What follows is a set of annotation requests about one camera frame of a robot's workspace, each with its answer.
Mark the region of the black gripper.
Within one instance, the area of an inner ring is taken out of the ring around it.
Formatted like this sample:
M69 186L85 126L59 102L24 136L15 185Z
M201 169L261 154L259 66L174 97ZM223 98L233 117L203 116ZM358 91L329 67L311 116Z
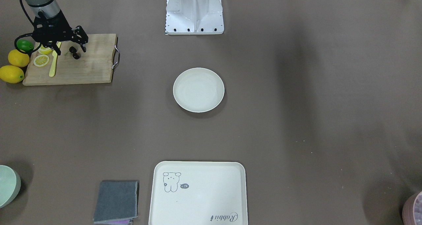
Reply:
M57 48L57 42L72 41L80 45L80 49L86 53L86 44L89 37L83 27L70 27L62 12L56 16L47 18L45 12L38 12L40 17L34 19L33 39L44 46Z

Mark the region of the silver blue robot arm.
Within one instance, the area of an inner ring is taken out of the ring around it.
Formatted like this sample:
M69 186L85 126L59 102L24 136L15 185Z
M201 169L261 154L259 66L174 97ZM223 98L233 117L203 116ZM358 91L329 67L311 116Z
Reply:
M54 49L58 55L61 54L57 43L72 41L80 45L83 52L86 52L86 44L89 37L81 26L72 28L56 0L25 0L27 5L35 14L31 24L33 32L21 35L15 39L17 41L24 37L32 37L35 42L48 48Z

